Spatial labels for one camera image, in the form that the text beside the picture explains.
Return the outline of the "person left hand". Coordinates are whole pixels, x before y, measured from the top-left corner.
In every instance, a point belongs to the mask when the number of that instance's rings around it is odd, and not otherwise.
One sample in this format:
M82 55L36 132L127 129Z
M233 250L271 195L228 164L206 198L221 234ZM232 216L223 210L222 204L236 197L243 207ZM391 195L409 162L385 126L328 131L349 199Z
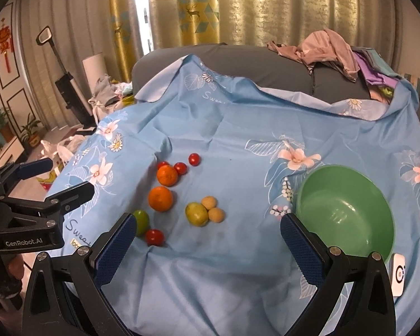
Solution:
M24 260L21 254L11 255L6 263L6 271L10 277L22 280L25 273Z

